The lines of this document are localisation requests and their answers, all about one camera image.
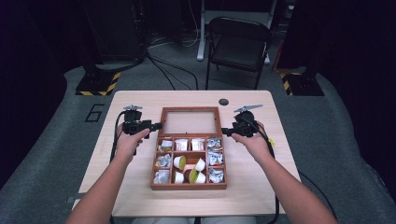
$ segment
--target small object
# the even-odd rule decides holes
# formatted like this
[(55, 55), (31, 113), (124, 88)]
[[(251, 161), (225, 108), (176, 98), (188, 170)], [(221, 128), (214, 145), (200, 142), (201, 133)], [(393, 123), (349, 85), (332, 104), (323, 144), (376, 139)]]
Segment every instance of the small object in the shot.
[(221, 99), (219, 100), (219, 104), (220, 104), (220, 105), (228, 105), (228, 103), (229, 103), (229, 101), (228, 101), (227, 99), (221, 98)]
[(218, 152), (208, 152), (209, 165), (218, 166), (223, 164), (222, 154)]
[(204, 184), (206, 181), (206, 176), (201, 172), (192, 169), (190, 172), (189, 181), (191, 184)]
[(157, 161), (155, 162), (155, 165), (161, 167), (169, 167), (171, 165), (171, 156), (169, 154), (159, 156), (157, 158)]
[(207, 150), (213, 150), (213, 151), (222, 150), (221, 139), (219, 138), (207, 139)]
[(155, 132), (163, 127), (162, 123), (151, 124), (151, 120), (140, 120), (142, 117), (142, 112), (137, 109), (142, 109), (143, 107), (137, 105), (128, 105), (124, 107), (124, 122), (122, 124), (122, 130), (129, 135), (133, 135), (149, 129), (150, 132)]
[(200, 158), (195, 164), (194, 169), (200, 172), (203, 171), (205, 169), (205, 161)]
[(174, 183), (182, 184), (184, 182), (184, 175), (178, 171), (175, 172)]
[(160, 150), (161, 152), (170, 151), (170, 150), (172, 150), (172, 145), (173, 145), (172, 141), (163, 140), (161, 145), (158, 146), (158, 150)]
[(155, 173), (154, 184), (167, 184), (169, 182), (169, 170), (159, 170)]
[(234, 112), (245, 112), (254, 108), (262, 107), (262, 105), (244, 105), (239, 109), (236, 109)]
[(204, 138), (191, 139), (192, 151), (205, 150), (204, 141)]
[(187, 151), (187, 146), (189, 145), (189, 139), (177, 139), (176, 151)]
[(184, 170), (184, 166), (186, 165), (186, 157), (181, 155), (179, 157), (174, 158), (174, 166), (180, 170)]
[(246, 137), (252, 137), (253, 134), (259, 130), (259, 125), (249, 109), (261, 106), (262, 105), (244, 105), (243, 107), (236, 109), (234, 112), (240, 113), (234, 117), (236, 122), (233, 122), (233, 127), (231, 129), (221, 128), (221, 132), (226, 134), (228, 137), (230, 137), (233, 133), (238, 133)]
[(268, 138), (268, 141), (271, 143), (271, 147), (275, 147), (275, 141), (272, 138)]
[(213, 168), (209, 168), (209, 181), (212, 183), (221, 183), (223, 182), (224, 172), (222, 170), (216, 170)]

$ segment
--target person's right hand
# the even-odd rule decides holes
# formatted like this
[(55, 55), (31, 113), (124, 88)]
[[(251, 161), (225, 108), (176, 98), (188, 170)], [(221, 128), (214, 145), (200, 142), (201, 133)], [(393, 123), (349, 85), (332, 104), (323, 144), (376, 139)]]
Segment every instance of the person's right hand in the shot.
[(120, 124), (117, 133), (119, 134), (119, 138), (117, 140), (117, 152), (114, 159), (125, 159), (131, 162), (134, 158), (136, 148), (143, 143), (143, 138), (149, 134), (149, 129), (147, 128), (139, 133), (129, 135), (122, 130), (122, 124)]
[[(257, 121), (260, 131), (264, 133), (263, 125)], [(267, 143), (261, 134), (256, 133), (252, 137), (245, 137), (237, 133), (232, 134), (233, 140), (242, 143), (255, 161), (263, 161), (266, 157), (271, 157)]]

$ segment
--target chair leg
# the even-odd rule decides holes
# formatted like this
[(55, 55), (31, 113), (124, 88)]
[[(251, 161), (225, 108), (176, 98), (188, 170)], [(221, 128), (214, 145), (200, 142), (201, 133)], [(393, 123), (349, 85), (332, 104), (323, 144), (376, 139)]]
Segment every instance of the chair leg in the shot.
[(210, 70), (210, 61), (207, 60), (205, 90), (207, 90), (207, 86), (209, 84), (209, 70)]
[(259, 73), (256, 76), (256, 84), (254, 84), (254, 90), (257, 90), (257, 87), (259, 86), (260, 82), (260, 77), (262, 76), (262, 68), (259, 70)]

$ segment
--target gray carpet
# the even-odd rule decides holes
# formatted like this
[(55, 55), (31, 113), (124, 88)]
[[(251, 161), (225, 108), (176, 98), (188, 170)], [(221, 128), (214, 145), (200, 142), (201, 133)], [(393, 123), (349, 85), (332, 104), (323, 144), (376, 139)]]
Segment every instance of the gray carpet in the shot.
[[(276, 36), (271, 59), (276, 55), (280, 38)], [(148, 52), (193, 72), (202, 90), (206, 60), (196, 61), (197, 48), (198, 43), (189, 48), (166, 44), (150, 48)], [(165, 68), (174, 76), (169, 78), (177, 91), (188, 90), (187, 86), (195, 88), (192, 75)], [(217, 76), (220, 81), (211, 80), (210, 90), (247, 90), (224, 80), (253, 85), (253, 79), (240, 78), (243, 72), (226, 68), (220, 68), (219, 72), (222, 73)], [(216, 73), (216, 69), (212, 69), (212, 75)], [(70, 213), (72, 204), (65, 200), (78, 192), (114, 95), (113, 92), (109, 96), (76, 96), (75, 87), (83, 75), (82, 68), (65, 74), (68, 88), (63, 102), (28, 156), (1, 189), (0, 223), (63, 223)], [(395, 202), (375, 171), (361, 159), (343, 102), (332, 84), (321, 75), (318, 75), (318, 83), (324, 97), (288, 96), (280, 76), (271, 73), (271, 65), (267, 65), (259, 85), (259, 90), (268, 90), (274, 96), (297, 168), (325, 192), (340, 223), (396, 223)], [(172, 89), (161, 71), (145, 60), (121, 73), (115, 91)], [(96, 107), (103, 111), (99, 121), (84, 122), (94, 104), (102, 105)], [(304, 177), (302, 181), (323, 200), (312, 184)], [(272, 217), (258, 217), (258, 221), (267, 223)], [(116, 217), (115, 222), (130, 223), (131, 219)], [(277, 223), (290, 222), (286, 216), (280, 216)]]

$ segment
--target black cable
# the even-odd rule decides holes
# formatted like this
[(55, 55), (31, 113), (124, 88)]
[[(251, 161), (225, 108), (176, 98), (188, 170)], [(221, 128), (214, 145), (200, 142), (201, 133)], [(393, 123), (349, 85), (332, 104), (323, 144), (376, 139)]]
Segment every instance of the black cable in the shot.
[(183, 68), (183, 67), (180, 67), (180, 66), (178, 66), (178, 65), (169, 63), (169, 62), (165, 61), (164, 59), (160, 59), (160, 58), (158, 58), (158, 57), (151, 56), (151, 55), (149, 55), (149, 54), (148, 54), (148, 57), (149, 57), (151, 60), (154, 60), (154, 61), (156, 61), (156, 62), (158, 62), (158, 63), (163, 63), (163, 64), (166, 64), (166, 65), (172, 66), (172, 67), (174, 67), (174, 68), (176, 68), (176, 69), (179, 69), (179, 70), (181, 70), (181, 71), (183, 71), (183, 72), (186, 72), (186, 73), (192, 75), (193, 78), (195, 79), (195, 88), (196, 88), (196, 90), (199, 90), (199, 88), (198, 88), (198, 79), (197, 79), (197, 77), (196, 77), (196, 75), (195, 75), (194, 73), (190, 72), (189, 70), (187, 70), (187, 69), (185, 69), (185, 68)]
[(164, 72), (168, 73), (169, 76), (173, 77), (175, 80), (177, 80), (178, 82), (180, 82), (181, 84), (183, 84), (184, 86), (186, 86), (189, 90), (191, 90), (191, 88), (189, 87), (189, 85), (187, 85), (186, 83), (184, 83), (183, 81), (181, 81), (180, 79), (178, 79), (177, 77), (175, 77), (174, 75), (172, 75), (172, 73), (170, 73), (170, 72), (169, 72), (168, 70), (166, 70), (164, 67), (160, 66), (159, 64), (156, 64), (156, 66), (161, 67), (161, 69), (162, 69)]
[(120, 134), (117, 136), (117, 129), (119, 128), (119, 120), (121, 115), (125, 114), (125, 111), (122, 111), (119, 113), (116, 119), (116, 127), (114, 130), (114, 141), (113, 141), (113, 148), (111, 149), (111, 155), (110, 155), (110, 162), (113, 161), (114, 156), (116, 155), (116, 150), (117, 150), (117, 142), (119, 140)]
[[(272, 145), (271, 145), (271, 143), (269, 142), (269, 138), (268, 138), (266, 132), (264, 131), (264, 133), (262, 133), (262, 132), (260, 131), (260, 129), (258, 129), (257, 127), (255, 127), (249, 120), (247, 120), (247, 119), (245, 119), (245, 118), (241, 118), (241, 119), (243, 119), (244, 121), (246, 121), (247, 123), (249, 123), (251, 126), (253, 126), (253, 127), (257, 130), (257, 132), (259, 132), (259, 134), (264, 138), (265, 142), (267, 142), (267, 145), (268, 145), (268, 148), (270, 149), (271, 155), (273, 155), (273, 157), (275, 157), (275, 155), (274, 155), (274, 150), (272, 149)], [(323, 196), (323, 198), (325, 199), (326, 203), (329, 205), (330, 210), (332, 211), (332, 215), (334, 216), (335, 220), (338, 221), (337, 215), (335, 214), (335, 211), (334, 211), (334, 209), (333, 209), (333, 207), (332, 207), (332, 204), (330, 203), (329, 199), (327, 198), (327, 196), (326, 196), (326, 194), (323, 192), (323, 190), (321, 190), (321, 188), (320, 188), (313, 180), (311, 180), (307, 175), (305, 175), (303, 172), (301, 172), (300, 170), (297, 170), (297, 172), (298, 172), (300, 175), (302, 175), (305, 179), (307, 179), (307, 180), (308, 180), (308, 181), (320, 192), (320, 194), (321, 194), (321, 195)]]
[(156, 39), (151, 39), (150, 43), (148, 44), (148, 47), (149, 47), (149, 48), (154, 48), (154, 47), (156, 47), (157, 45), (161, 45), (161, 44), (165, 43), (164, 40), (166, 40), (166, 37), (164, 37), (164, 36), (161, 36), (161, 37), (160, 37), (160, 36), (158, 35), (158, 37), (157, 37)]
[(115, 224), (113, 216), (110, 217), (110, 223)]
[(110, 73), (119, 73), (119, 72), (123, 72), (125, 70), (131, 69), (133, 67), (138, 66), (139, 64), (141, 64), (143, 62), (143, 59), (136, 59), (136, 61), (132, 64), (129, 65), (125, 65), (122, 67), (118, 67), (118, 68), (110, 68), (110, 69), (104, 69), (104, 68), (99, 68), (100, 70), (104, 71), (104, 72), (110, 72)]
[(315, 184), (314, 181), (312, 181), (307, 175), (305, 175), (303, 172), (297, 170), (297, 172), (302, 175), (305, 179), (307, 179), (319, 192), (320, 194), (323, 196), (324, 200), (326, 200), (326, 203), (329, 205), (330, 210), (332, 211), (332, 215), (334, 216), (335, 220), (338, 221), (337, 215), (335, 214), (334, 209), (332, 208), (332, 204), (330, 203), (329, 199), (327, 198), (326, 194), (321, 190), (321, 188)]
[(158, 69), (160, 69), (161, 72), (163, 72), (163, 75), (166, 77), (166, 79), (168, 79), (168, 81), (169, 81), (169, 83), (171, 84), (173, 90), (175, 91), (175, 90), (176, 90), (175, 86), (173, 85), (171, 79), (169, 79), (168, 75), (166, 75), (166, 73), (163, 71), (163, 69), (162, 69), (156, 62), (154, 62), (154, 60), (152, 60), (151, 57), (147, 56), (147, 58), (148, 58)]
[[(259, 125), (259, 126), (262, 128), (262, 130), (263, 130), (263, 132), (262, 132), (262, 131), (260, 131), (260, 129), (257, 128), (256, 125), (254, 125), (250, 120), (245, 119), (245, 118), (243, 118), (243, 117), (240, 117), (240, 119), (246, 121), (249, 125), (251, 125), (251, 126), (262, 136), (262, 138), (265, 140), (265, 143), (266, 143), (267, 146), (268, 146), (268, 149), (269, 149), (269, 151), (270, 151), (271, 156), (272, 156), (273, 158), (275, 158), (274, 149), (273, 149), (273, 147), (272, 147), (272, 145), (271, 145), (271, 142), (270, 142), (270, 139), (269, 139), (267, 133), (266, 133), (265, 130), (264, 130), (264, 127), (262, 127), (262, 126), (258, 123), (258, 125)], [(278, 199), (277, 196), (275, 195), (275, 216), (274, 216), (274, 218), (273, 218), (270, 222), (268, 222), (268, 224), (274, 224), (274, 223), (276, 223), (278, 218), (279, 218), (279, 199)]]

